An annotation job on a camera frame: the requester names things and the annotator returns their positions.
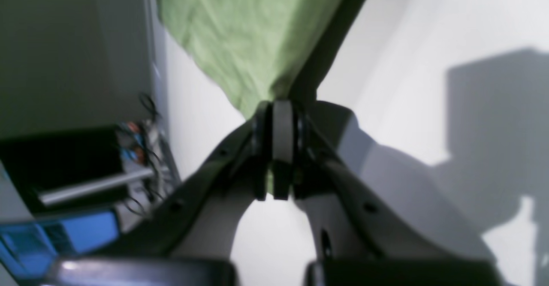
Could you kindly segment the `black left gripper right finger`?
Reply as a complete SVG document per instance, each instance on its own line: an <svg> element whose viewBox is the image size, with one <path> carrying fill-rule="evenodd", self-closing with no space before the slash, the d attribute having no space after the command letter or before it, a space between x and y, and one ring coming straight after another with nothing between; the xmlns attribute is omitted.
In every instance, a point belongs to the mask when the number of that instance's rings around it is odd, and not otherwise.
<svg viewBox="0 0 549 286"><path fill-rule="evenodd" d="M495 262L424 165L377 143L348 108L320 102L310 117L275 101L273 160L300 171L295 197L324 260Z"/></svg>

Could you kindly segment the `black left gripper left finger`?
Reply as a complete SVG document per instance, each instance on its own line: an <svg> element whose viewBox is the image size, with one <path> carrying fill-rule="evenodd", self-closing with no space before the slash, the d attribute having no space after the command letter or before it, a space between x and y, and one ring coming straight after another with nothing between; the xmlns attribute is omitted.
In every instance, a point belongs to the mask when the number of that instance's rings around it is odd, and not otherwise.
<svg viewBox="0 0 549 286"><path fill-rule="evenodd" d="M149 219L94 256L228 259L241 217L266 199L271 135L272 103L261 102Z"/></svg>

